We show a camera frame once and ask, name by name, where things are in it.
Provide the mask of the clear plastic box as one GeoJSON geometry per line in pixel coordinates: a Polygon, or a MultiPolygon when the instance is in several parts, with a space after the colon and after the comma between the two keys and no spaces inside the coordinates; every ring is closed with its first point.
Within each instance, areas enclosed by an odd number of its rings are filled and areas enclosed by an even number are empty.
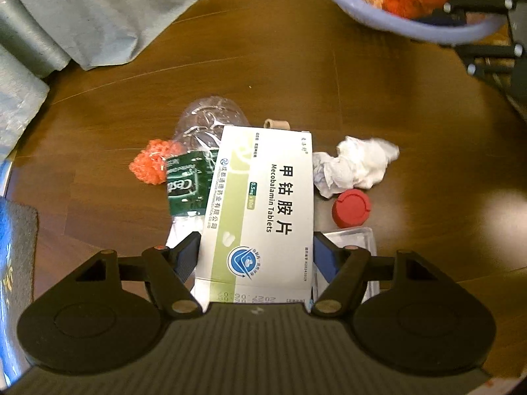
{"type": "Polygon", "coordinates": [[[340,273],[350,254],[367,250],[377,255],[374,232],[369,227],[353,227],[333,232],[314,233],[314,280],[312,298],[316,302],[340,273]]]}

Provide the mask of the white medicine tablet box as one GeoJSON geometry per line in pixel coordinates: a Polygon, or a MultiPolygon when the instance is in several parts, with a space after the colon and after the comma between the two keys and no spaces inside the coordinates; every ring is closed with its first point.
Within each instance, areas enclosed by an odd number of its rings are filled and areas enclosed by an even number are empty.
{"type": "Polygon", "coordinates": [[[310,304],[312,150],[307,131],[225,127],[191,290],[203,308],[310,304]]]}

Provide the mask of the orange foam fruit net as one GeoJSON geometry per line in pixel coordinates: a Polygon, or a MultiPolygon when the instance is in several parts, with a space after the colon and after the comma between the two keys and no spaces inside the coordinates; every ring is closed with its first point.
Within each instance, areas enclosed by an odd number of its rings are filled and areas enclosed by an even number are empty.
{"type": "Polygon", "coordinates": [[[129,164],[129,170],[139,181],[158,186],[166,181],[166,161],[184,152],[186,148],[177,141],[152,139],[129,164]]]}

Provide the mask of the clear crushed plastic bottle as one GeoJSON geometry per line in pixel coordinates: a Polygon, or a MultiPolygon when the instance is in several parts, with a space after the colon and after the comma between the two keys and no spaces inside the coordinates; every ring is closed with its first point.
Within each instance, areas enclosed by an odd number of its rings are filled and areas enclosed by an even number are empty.
{"type": "Polygon", "coordinates": [[[163,162],[172,218],[167,246],[203,230],[223,129],[247,124],[237,104],[219,96],[200,98],[182,112],[163,162]]]}

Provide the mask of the red plastic cap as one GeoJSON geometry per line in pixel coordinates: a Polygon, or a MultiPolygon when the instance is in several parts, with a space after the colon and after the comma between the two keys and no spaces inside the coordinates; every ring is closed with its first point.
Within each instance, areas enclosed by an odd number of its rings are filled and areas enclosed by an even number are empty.
{"type": "Polygon", "coordinates": [[[372,210],[369,196],[358,189],[342,192],[334,201],[331,216],[340,228],[363,225],[372,210]]]}

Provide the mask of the crumpled white tissue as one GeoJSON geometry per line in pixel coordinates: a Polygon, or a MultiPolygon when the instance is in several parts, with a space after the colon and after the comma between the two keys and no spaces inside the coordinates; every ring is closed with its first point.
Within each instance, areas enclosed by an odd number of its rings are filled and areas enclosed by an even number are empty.
{"type": "Polygon", "coordinates": [[[345,137],[336,157],[313,153],[314,184],[326,199],[349,189],[368,190],[383,180],[389,164],[398,158],[399,148],[389,141],[345,137]]]}

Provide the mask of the blue grey floor mat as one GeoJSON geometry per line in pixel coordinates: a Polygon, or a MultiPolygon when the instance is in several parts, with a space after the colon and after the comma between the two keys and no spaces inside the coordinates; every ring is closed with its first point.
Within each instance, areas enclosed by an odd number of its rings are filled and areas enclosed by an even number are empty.
{"type": "Polygon", "coordinates": [[[13,162],[1,163],[1,389],[29,368],[17,337],[21,313],[33,302],[39,217],[27,205],[6,198],[13,162]]]}

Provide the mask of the beige toe separator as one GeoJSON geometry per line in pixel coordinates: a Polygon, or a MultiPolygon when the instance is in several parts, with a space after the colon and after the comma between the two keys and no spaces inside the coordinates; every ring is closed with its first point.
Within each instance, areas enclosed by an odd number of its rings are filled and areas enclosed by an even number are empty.
{"type": "Polygon", "coordinates": [[[268,118],[264,124],[264,128],[290,130],[290,124],[286,120],[268,118]]]}

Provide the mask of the light blue curtain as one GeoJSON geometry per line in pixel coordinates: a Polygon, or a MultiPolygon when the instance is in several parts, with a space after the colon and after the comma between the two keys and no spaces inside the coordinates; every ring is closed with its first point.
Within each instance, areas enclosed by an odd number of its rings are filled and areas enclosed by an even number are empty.
{"type": "Polygon", "coordinates": [[[45,102],[49,87],[1,46],[1,161],[19,142],[45,102]]]}

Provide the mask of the grey-green bed skirt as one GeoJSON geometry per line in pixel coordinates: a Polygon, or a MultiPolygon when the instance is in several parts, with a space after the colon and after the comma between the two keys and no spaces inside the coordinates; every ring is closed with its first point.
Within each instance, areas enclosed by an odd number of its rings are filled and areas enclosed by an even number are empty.
{"type": "Polygon", "coordinates": [[[20,0],[82,69],[133,61],[199,0],[20,0]]]}

